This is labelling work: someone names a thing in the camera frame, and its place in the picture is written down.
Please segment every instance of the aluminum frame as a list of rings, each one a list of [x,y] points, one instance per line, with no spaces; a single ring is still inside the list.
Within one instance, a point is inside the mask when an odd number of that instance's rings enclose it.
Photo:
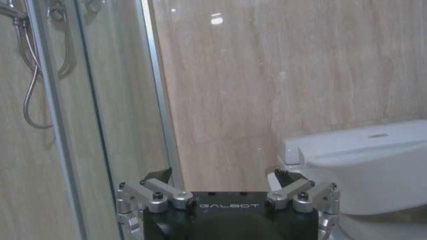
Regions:
[[[78,235],[82,240],[89,239],[85,214],[82,209],[82,200],[79,197],[79,188],[75,178],[75,170],[70,153],[65,117],[62,113],[61,98],[58,92],[59,73],[55,63],[55,55],[53,49],[53,40],[50,35],[50,26],[45,10],[47,9],[46,1],[29,0],[29,13],[33,25],[33,33],[35,36],[37,49],[39,53],[39,61],[43,72],[43,80],[46,86],[46,95],[51,112],[57,148],[59,154],[59,162],[65,174],[65,182],[67,189],[67,197],[70,201],[71,212]]]

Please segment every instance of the logo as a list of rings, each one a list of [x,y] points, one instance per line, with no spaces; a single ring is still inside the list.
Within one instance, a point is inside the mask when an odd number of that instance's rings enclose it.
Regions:
[[[249,208],[260,208],[261,204],[201,204],[201,208],[203,209],[249,209]]]

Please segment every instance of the beige marble wall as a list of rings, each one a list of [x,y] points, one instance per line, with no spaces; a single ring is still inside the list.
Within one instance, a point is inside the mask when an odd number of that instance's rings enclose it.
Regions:
[[[21,57],[13,20],[0,15],[0,239],[78,239],[54,130],[33,128],[23,101],[33,73]],[[50,123],[43,84],[31,116]]]
[[[154,6],[190,190],[265,190],[282,138],[424,116],[422,0]]]

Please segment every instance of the glass panel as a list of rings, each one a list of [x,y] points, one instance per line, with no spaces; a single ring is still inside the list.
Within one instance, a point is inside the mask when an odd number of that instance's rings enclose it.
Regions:
[[[169,167],[142,3],[82,3],[81,21],[114,186],[138,183]]]
[[[121,234],[114,196],[75,5],[50,0],[37,4],[38,10],[46,11],[43,24],[49,25],[50,36],[45,37],[59,71],[55,85],[67,138],[65,152],[74,167],[87,239],[117,240]]]
[[[5,14],[0,30],[0,239],[79,239],[54,128],[37,129],[25,120],[33,71],[22,57],[14,20]],[[35,122],[50,124],[41,78],[29,109]]]

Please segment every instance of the screw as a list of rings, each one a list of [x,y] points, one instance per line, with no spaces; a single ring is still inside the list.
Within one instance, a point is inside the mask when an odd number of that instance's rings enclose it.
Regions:
[[[298,199],[300,199],[300,200],[304,200],[304,201],[308,201],[308,200],[309,200],[309,193],[305,192],[305,191],[301,191],[301,192],[298,193]]]
[[[162,200],[163,199],[163,193],[157,191],[154,194],[153,194],[153,199],[154,200]]]

